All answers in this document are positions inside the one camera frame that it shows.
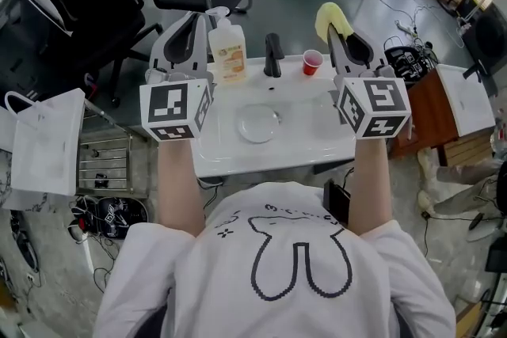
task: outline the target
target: plastic cup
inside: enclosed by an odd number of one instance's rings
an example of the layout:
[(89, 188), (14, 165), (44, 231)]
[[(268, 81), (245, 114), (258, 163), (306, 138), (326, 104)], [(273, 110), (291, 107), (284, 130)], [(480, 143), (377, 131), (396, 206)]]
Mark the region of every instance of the plastic cup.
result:
[(313, 75), (324, 62), (322, 54), (316, 50), (308, 50), (303, 54), (303, 72), (308, 76)]

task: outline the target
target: white sink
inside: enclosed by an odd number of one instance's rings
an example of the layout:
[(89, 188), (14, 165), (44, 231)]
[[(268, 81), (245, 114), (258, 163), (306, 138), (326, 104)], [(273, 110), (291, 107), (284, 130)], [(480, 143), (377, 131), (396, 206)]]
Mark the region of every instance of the white sink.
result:
[[(237, 84), (217, 85), (201, 137), (193, 140), (198, 177), (226, 176), (353, 158), (356, 139), (348, 124), (340, 124), (328, 93), (336, 90), (330, 57), (314, 76), (303, 73), (303, 56), (280, 61), (280, 78), (264, 74), (265, 59), (247, 60), (247, 78)], [(214, 64), (208, 70), (217, 76)], [(245, 107), (271, 108), (279, 120), (273, 137), (263, 143), (248, 141), (239, 130)], [(256, 123), (249, 123), (249, 131)]]

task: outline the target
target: sneaker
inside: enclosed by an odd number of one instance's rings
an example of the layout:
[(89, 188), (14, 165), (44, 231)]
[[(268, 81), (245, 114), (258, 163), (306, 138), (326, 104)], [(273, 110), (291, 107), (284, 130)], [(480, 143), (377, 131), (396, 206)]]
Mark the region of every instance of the sneaker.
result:
[(435, 210), (433, 209), (435, 200), (433, 200), (426, 191), (421, 190), (417, 194), (417, 205), (419, 206), (421, 213), (426, 211), (429, 215), (435, 215)]
[(436, 177), (436, 165), (433, 163), (431, 149), (425, 148), (417, 152), (417, 160), (422, 169), (422, 174), (426, 180)]

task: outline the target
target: gray floor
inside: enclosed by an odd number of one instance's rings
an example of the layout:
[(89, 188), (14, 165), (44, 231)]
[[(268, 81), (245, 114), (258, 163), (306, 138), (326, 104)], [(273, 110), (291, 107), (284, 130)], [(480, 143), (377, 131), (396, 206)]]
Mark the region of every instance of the gray floor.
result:
[[(417, 3), (414, 0), (384, 0), (394, 9), (406, 11), (414, 16)], [(400, 36), (408, 44), (410, 38), (395, 26), (395, 20), (404, 25), (410, 24), (409, 16), (395, 12), (380, 0), (253, 0), (253, 7), (247, 15), (233, 14), (231, 20), (240, 24), (245, 32), (246, 52), (249, 58), (260, 57), (265, 53), (265, 36), (276, 32), (280, 36), (281, 46), (285, 55), (303, 54), (307, 49), (317, 49), (329, 53), (327, 46), (317, 37), (314, 30), (315, 15), (324, 2), (336, 2), (344, 11), (349, 22), (366, 32), (372, 39), (383, 44), (390, 36)], [(433, 6), (432, 11), (441, 22), (428, 10), (417, 13), (417, 31), (424, 41), (433, 43), (434, 51), (442, 63), (456, 66), (470, 66), (472, 59), (466, 49), (459, 48), (461, 39), (456, 35), (456, 23), (443, 12), (435, 0), (418, 0), (421, 5)], [(161, 11), (151, 0), (146, 1), (144, 13), (147, 23), (160, 22), (167, 28), (172, 22), (183, 15), (176, 10)], [(156, 34), (148, 36), (136, 48), (139, 51), (151, 51)], [(140, 123), (139, 88), (144, 83), (146, 63), (128, 59), (118, 85), (118, 95), (122, 103), (118, 109), (112, 109), (106, 94), (99, 95), (95, 100), (102, 108), (109, 111), (115, 119), (125, 124)], [(106, 84), (109, 70), (104, 69), (101, 83)]]
[[(394, 20), (407, 24), (409, 18), (402, 13), (388, 9), (379, 0), (254, 0), (253, 9), (246, 16), (235, 15), (233, 22), (242, 25), (247, 42), (249, 57), (264, 54), (264, 37), (269, 32), (280, 35), (286, 55), (301, 54), (308, 48), (326, 52), (326, 45), (314, 33), (314, 16), (323, 2), (337, 2), (345, 11), (348, 19), (358, 28), (369, 32), (370, 37), (384, 42), (389, 36), (402, 36), (395, 27)], [(391, 6), (404, 9), (414, 14), (416, 3), (412, 0), (384, 0)], [(424, 0), (436, 5), (433, 0)], [(439, 9), (434, 12), (444, 22), (438, 23), (427, 11), (417, 14), (417, 28), (424, 40), (435, 45), (435, 51), (444, 63), (468, 66), (471, 63), (466, 51), (459, 49), (448, 37), (446, 29), (456, 39), (456, 26), (452, 19)], [(161, 21), (167, 26), (182, 12), (160, 12), (147, 2), (145, 14), (149, 23)], [(139, 45), (139, 51), (149, 52), (154, 41), (149, 36)], [(119, 121), (128, 124), (139, 122), (138, 85), (143, 81), (146, 66), (142, 63), (128, 61), (120, 80), (119, 94), (122, 104), (112, 111), (106, 97), (99, 97), (96, 102), (103, 105)], [(148, 155), (151, 167), (156, 165), (154, 146)], [(230, 177), (220, 188), (215, 206), (224, 197), (238, 190), (250, 188), (253, 184), (264, 181), (296, 180), (303, 184), (322, 187), (327, 179), (343, 181), (347, 168), (323, 173), (311, 174), (310, 168), (297, 168), (267, 173), (254, 173)], [(423, 183), (415, 157), (407, 157), (390, 162), (394, 214), (404, 230), (409, 232), (420, 249), (425, 252), (425, 221), (419, 215), (416, 195)], [(151, 177), (151, 209), (157, 206), (157, 182)], [(443, 199), (457, 191), (455, 185), (432, 183), (425, 185), (437, 199)], [(203, 193), (204, 201), (212, 196), (212, 191)], [(43, 286), (32, 289), (29, 295), (29, 307), (32, 316), (54, 329), (62, 337), (87, 338), (91, 336), (93, 322), (101, 300), (101, 292), (93, 282), (93, 273), (86, 261), (83, 245), (76, 245), (67, 233), (67, 224), (72, 219), (66, 204), (52, 203), (50, 199), (40, 213), (26, 213), (35, 250), (40, 257)], [(19, 297), (20, 307), (25, 311), (29, 282), (28, 271), (20, 253), (10, 235), (9, 212), (0, 210), (0, 255), (9, 266), (15, 291)], [(467, 222), (430, 220), (426, 232), (428, 244), (428, 261), (444, 285), (447, 296), (455, 301), (458, 294), (468, 298), (477, 298), (491, 284), (493, 276), (483, 272), (487, 247), (490, 239), (468, 244), (465, 242)], [(93, 267), (111, 266), (111, 260), (104, 254), (95, 241), (90, 241)]]

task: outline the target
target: yellow cloth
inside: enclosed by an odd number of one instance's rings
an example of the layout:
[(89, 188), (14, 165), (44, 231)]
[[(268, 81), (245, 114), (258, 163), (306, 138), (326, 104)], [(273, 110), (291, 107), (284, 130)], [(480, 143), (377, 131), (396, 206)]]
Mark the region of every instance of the yellow cloth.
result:
[(333, 25), (338, 32), (347, 40), (347, 37), (354, 33), (350, 27), (347, 17), (343, 14), (336, 3), (324, 3), (320, 6), (315, 19), (315, 30), (317, 35), (327, 44), (327, 29)]

